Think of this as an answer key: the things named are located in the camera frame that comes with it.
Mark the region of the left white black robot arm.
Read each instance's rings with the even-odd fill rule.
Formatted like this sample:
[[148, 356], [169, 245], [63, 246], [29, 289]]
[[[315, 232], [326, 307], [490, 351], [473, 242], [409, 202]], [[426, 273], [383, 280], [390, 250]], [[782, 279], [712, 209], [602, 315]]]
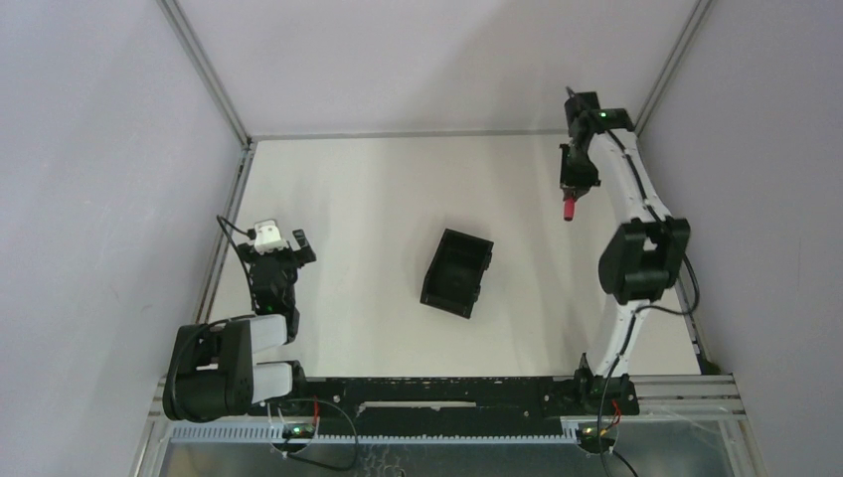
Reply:
[[256, 225], [253, 235], [237, 247], [253, 312], [179, 328], [162, 397], [171, 420], [205, 423], [244, 415], [269, 399], [288, 414], [309, 405], [311, 389], [297, 361], [262, 362], [257, 355], [295, 341], [298, 271], [316, 255], [302, 230], [292, 233], [296, 247], [272, 221]]

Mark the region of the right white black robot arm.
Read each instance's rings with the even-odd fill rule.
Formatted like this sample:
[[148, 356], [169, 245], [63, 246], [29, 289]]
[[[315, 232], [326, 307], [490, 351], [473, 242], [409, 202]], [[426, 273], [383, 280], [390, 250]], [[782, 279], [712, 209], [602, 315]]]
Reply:
[[597, 261], [606, 296], [597, 334], [574, 376], [549, 388], [546, 404], [560, 416], [603, 419], [637, 411], [631, 352], [647, 315], [664, 308], [660, 301], [679, 277], [691, 228], [655, 191], [627, 111], [601, 107], [593, 91], [570, 90], [568, 96], [569, 140], [560, 147], [564, 219], [572, 221], [577, 201], [603, 188], [616, 230]]

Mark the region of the red handled black screwdriver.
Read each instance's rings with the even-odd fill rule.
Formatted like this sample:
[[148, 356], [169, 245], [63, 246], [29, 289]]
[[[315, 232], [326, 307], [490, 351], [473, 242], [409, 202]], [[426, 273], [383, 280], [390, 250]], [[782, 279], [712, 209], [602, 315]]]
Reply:
[[571, 222], [575, 217], [579, 191], [577, 189], [567, 188], [563, 193], [563, 218], [565, 222]]

